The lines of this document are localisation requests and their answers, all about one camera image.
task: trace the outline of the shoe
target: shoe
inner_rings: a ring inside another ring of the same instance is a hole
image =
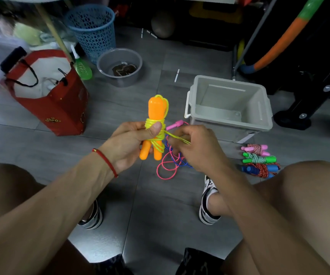
[[[208,198],[211,196],[211,194],[216,192],[218,192],[218,190],[213,181],[208,176],[205,176],[205,189],[203,190],[201,206],[199,207],[199,219],[205,225],[212,225],[216,223],[221,217],[213,216],[207,209]]]
[[[94,207],[92,213],[87,221],[81,220],[78,225],[83,227],[86,230],[94,230],[101,225],[103,222],[103,213],[98,206],[98,201],[94,201]]]

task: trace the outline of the orange jump rope handle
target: orange jump rope handle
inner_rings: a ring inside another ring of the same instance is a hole
[[[162,120],[165,116],[165,111],[167,109],[167,103],[165,100],[162,100],[160,97],[151,97],[149,100],[149,118],[152,120]],[[142,149],[140,152],[140,159],[145,160],[149,155],[151,148],[150,141],[143,141]],[[161,160],[163,154],[154,148],[154,159]]]

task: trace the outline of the hand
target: hand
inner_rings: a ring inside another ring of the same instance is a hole
[[[122,123],[112,136],[99,148],[113,164],[117,173],[131,167],[140,154],[143,140],[156,137],[161,130],[161,123],[156,122],[149,129],[145,129],[145,122]]]
[[[186,144],[172,137],[169,137],[168,141],[173,148],[174,155],[181,152],[197,171],[210,176],[218,168],[223,168],[225,164],[229,164],[211,129],[207,129],[203,125],[187,125],[177,129],[174,135],[180,137],[186,135],[183,138],[190,138],[191,144]]]

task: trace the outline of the black patterned shorts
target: black patterned shorts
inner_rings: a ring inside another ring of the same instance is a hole
[[[183,261],[175,275],[223,275],[220,272],[223,261],[223,259],[208,253],[193,248],[186,248]],[[133,275],[126,268],[121,254],[97,264],[96,270],[98,275]]]

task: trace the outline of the perforated basket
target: perforated basket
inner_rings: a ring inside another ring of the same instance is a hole
[[[115,48],[114,12],[103,5],[87,4],[71,9],[64,17],[90,61]]]

